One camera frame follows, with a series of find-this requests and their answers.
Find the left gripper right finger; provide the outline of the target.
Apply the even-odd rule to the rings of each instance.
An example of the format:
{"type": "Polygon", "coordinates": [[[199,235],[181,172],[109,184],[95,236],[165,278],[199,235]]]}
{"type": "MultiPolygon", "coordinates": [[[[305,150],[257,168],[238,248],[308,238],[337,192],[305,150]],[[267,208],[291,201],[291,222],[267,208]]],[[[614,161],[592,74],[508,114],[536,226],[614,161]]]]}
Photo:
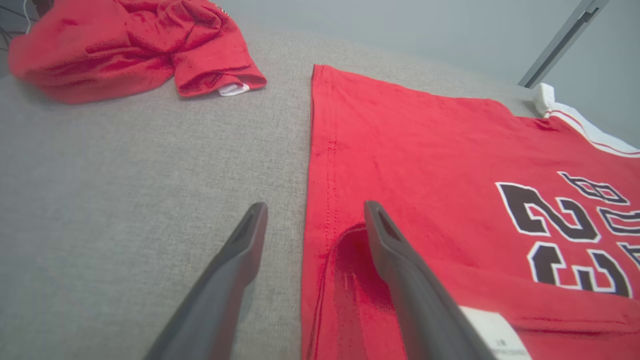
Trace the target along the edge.
{"type": "Polygon", "coordinates": [[[379,202],[364,205],[375,269],[390,290],[409,360],[493,360],[494,354],[379,202]]]}

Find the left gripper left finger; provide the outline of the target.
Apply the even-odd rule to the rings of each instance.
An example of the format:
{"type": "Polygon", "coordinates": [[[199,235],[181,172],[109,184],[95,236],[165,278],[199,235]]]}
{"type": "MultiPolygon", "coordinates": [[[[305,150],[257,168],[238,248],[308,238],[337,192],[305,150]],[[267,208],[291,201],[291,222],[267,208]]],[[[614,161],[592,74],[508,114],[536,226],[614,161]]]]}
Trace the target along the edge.
{"type": "Polygon", "coordinates": [[[147,360],[228,360],[245,290],[261,264],[268,206],[250,205],[145,355],[147,360]]]}

